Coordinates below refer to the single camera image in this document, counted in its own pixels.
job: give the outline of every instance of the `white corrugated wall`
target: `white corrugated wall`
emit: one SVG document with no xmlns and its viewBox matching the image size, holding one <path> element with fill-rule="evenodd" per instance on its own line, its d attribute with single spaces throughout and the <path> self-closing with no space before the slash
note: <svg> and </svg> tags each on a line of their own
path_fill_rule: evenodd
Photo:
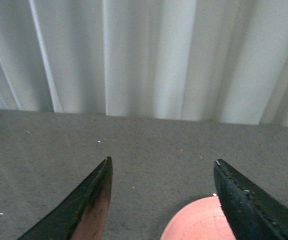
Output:
<svg viewBox="0 0 288 240">
<path fill-rule="evenodd" d="M 0 0 L 0 109 L 288 126 L 288 0 Z"/>
</svg>

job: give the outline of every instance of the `corrugated metal wall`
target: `corrugated metal wall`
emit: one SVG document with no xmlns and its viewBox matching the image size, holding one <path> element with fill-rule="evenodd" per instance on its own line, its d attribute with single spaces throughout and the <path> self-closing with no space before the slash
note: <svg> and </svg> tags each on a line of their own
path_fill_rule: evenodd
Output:
<svg viewBox="0 0 288 240">
<path fill-rule="evenodd" d="M 0 109 L 288 126 L 288 0 L 0 0 Z"/>
</svg>

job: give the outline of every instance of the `gray concrete floor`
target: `gray concrete floor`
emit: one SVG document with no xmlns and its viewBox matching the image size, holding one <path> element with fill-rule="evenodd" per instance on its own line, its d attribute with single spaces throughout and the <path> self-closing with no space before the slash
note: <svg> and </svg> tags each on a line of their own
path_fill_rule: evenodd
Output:
<svg viewBox="0 0 288 240">
<path fill-rule="evenodd" d="M 157 240 L 186 204 L 215 193 L 222 158 L 288 207 L 288 128 L 0 110 L 0 240 L 15 240 L 106 156 L 104 240 Z"/>
</svg>

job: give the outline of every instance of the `pink object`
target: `pink object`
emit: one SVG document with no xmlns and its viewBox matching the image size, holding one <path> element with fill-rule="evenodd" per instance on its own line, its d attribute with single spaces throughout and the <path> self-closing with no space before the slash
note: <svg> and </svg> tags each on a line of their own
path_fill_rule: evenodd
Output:
<svg viewBox="0 0 288 240">
<path fill-rule="evenodd" d="M 235 240 L 218 196 L 183 207 L 167 224 L 160 240 Z"/>
</svg>

